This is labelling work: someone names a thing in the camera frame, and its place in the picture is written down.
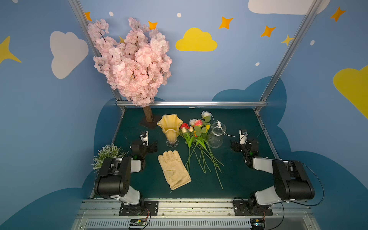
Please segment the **pink rose with stem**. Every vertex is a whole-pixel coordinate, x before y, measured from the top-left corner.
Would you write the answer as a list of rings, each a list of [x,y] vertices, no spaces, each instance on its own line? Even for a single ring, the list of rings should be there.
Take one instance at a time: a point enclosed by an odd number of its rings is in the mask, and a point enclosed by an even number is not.
[[[198,137],[193,136],[194,137],[193,153],[195,154],[197,162],[200,165],[203,173],[206,173],[207,171],[211,172],[209,164],[207,163],[207,160],[209,161],[211,160],[209,158],[208,147],[205,143],[205,140],[206,140],[205,125],[206,124],[210,124],[210,123],[205,123],[204,120],[197,120],[194,125],[194,131],[196,131],[196,134],[198,135]]]

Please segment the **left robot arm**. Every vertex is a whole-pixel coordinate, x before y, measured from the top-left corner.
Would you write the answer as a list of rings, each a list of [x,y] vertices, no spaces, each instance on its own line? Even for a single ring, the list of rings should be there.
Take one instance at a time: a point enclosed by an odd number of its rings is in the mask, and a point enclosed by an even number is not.
[[[152,144],[134,141],[131,146],[132,156],[114,144],[104,146],[94,157],[94,170],[97,171],[95,194],[104,199],[117,199],[125,206],[140,205],[141,193],[130,185],[131,174],[143,171],[147,155],[157,150],[157,141]]]

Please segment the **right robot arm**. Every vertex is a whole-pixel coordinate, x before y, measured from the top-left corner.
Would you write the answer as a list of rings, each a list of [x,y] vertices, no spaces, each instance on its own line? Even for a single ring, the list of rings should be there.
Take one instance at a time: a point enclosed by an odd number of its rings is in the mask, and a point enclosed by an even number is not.
[[[231,141],[231,149],[242,153],[249,168],[273,176],[273,186],[251,193],[247,204],[249,209],[269,208],[285,201],[295,203],[314,198],[315,190],[301,162],[260,157],[256,141]]]

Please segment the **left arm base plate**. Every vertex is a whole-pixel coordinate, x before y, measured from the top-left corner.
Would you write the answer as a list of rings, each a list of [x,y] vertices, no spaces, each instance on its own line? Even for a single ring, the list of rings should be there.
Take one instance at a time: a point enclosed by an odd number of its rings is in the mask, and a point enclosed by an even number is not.
[[[119,216],[157,216],[159,201],[142,200],[137,205],[121,204]]]

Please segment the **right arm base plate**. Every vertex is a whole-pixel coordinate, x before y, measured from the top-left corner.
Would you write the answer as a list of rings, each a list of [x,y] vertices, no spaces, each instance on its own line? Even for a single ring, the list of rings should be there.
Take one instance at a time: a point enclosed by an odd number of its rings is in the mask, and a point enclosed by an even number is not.
[[[270,206],[261,206],[252,201],[236,199],[232,202],[236,216],[272,216],[273,211]]]

